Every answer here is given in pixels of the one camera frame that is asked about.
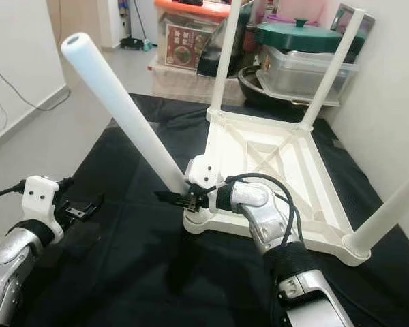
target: plastic storage box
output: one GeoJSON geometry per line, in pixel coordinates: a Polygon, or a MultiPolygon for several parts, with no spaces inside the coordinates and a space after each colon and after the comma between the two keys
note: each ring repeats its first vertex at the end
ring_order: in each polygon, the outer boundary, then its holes
{"type": "MultiPolygon", "coordinates": [[[[270,46],[260,53],[261,70],[256,75],[265,92],[280,99],[310,101],[333,58],[332,53],[289,51],[270,46]]],[[[338,106],[345,86],[358,71],[355,64],[344,63],[327,95],[326,105],[338,106]]]]}
{"type": "MultiPolygon", "coordinates": [[[[157,64],[154,58],[149,65],[153,75],[153,95],[191,102],[211,103],[215,79],[197,75],[192,70],[157,64]]],[[[242,106],[245,97],[236,78],[227,78],[223,104],[242,106]]]]}
{"type": "Polygon", "coordinates": [[[157,62],[196,70],[202,51],[220,24],[227,19],[230,6],[205,1],[203,6],[171,0],[155,0],[158,39],[157,62]]]}

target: white wall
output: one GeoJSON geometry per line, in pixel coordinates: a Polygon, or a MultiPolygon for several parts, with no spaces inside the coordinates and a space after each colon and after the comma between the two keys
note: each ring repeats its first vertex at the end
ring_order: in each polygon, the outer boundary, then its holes
{"type": "MultiPolygon", "coordinates": [[[[35,105],[65,86],[45,0],[0,0],[0,70],[35,105]]],[[[0,135],[33,111],[1,79],[0,102],[0,135]]]]}
{"type": "MultiPolygon", "coordinates": [[[[322,17],[330,27],[339,1],[322,17]]],[[[327,113],[334,132],[385,201],[409,178],[409,0],[348,0],[376,18],[361,71],[344,105],[327,113]]],[[[409,212],[400,223],[409,238],[409,212]]]]}
{"type": "Polygon", "coordinates": [[[100,17],[101,45],[116,48],[126,36],[125,19],[120,17],[117,0],[97,0],[100,17]]]}

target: black tablecloth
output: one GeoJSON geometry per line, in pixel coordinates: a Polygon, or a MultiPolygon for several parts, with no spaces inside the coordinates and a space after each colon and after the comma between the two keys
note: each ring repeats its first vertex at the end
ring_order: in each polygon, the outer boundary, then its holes
{"type": "MultiPolygon", "coordinates": [[[[203,153],[207,105],[132,97],[181,169],[203,153]]],[[[248,107],[225,110],[301,118],[248,107]]],[[[314,127],[318,150],[357,228],[380,198],[349,154],[335,146],[327,123],[318,119],[314,127]]],[[[74,177],[69,198],[90,200],[103,192],[106,202],[92,222],[74,226],[55,264],[33,271],[13,326],[268,326],[269,279],[253,242],[217,232],[185,233],[182,209],[157,201],[153,192],[165,186],[115,124],[74,177]]],[[[46,254],[50,261],[54,250],[46,254]]],[[[356,268],[312,253],[354,301],[389,326],[409,326],[409,242],[398,227],[356,268]]],[[[356,326],[379,326],[338,297],[356,326]]]]}

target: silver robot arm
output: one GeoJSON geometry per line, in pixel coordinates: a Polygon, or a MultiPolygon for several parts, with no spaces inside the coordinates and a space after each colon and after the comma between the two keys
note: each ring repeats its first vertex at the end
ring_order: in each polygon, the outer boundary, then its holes
{"type": "Polygon", "coordinates": [[[86,220],[102,204],[90,203],[85,210],[61,202],[72,179],[51,181],[31,176],[23,184],[24,217],[0,240],[0,326],[9,326],[20,300],[21,286],[45,248],[58,243],[75,220],[86,220]]]}
{"type": "Polygon", "coordinates": [[[283,326],[354,326],[297,233],[292,230],[283,243],[288,220],[277,209],[270,187],[235,181],[214,192],[217,208],[248,219],[252,238],[271,273],[271,302],[277,300],[285,311],[283,326]]]}

